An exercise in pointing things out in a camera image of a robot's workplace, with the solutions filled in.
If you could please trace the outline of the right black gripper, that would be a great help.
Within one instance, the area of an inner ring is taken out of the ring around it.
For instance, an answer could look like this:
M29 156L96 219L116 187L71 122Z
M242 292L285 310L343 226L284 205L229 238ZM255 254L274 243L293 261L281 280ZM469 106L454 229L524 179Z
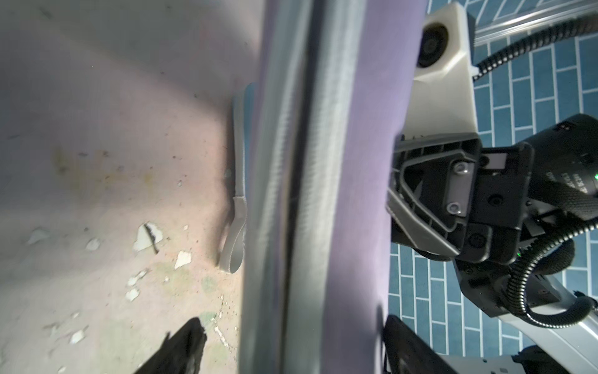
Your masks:
M402 196L445 196L454 165L480 166L461 253ZM457 257L459 286L488 316L538 317L562 300L548 277L573 261L574 240L597 228L597 121L578 114L515 146L470 133L397 140L388 211L411 247Z

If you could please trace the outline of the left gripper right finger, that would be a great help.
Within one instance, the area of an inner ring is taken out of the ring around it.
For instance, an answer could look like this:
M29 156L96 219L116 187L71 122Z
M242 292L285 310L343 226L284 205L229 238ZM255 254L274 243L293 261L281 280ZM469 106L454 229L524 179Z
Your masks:
M398 316L389 315L383 329L387 373L456 374L456 371Z

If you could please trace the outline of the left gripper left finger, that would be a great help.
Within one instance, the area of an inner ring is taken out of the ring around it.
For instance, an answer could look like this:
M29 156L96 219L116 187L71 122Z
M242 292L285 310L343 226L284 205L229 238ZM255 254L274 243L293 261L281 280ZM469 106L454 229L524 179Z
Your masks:
M191 318L174 335L167 335L160 348L135 374L198 374L206 331L198 317Z

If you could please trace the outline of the white sleeve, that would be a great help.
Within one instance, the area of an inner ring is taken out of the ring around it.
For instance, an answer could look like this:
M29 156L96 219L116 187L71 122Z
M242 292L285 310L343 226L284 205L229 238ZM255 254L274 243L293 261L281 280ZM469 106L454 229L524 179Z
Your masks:
M234 216L221 251L219 268L236 273L244 259L244 237L247 221L246 182L251 144L255 84L239 91L232 102L232 125L235 150L235 190L232 198Z

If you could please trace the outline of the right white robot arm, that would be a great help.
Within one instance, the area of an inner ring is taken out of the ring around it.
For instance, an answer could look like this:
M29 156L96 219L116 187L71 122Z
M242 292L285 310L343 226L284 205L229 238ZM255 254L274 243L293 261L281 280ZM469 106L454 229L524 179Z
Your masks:
M597 294L565 285L597 230L597 121L512 146L476 133L398 138L389 311L454 366L597 371Z

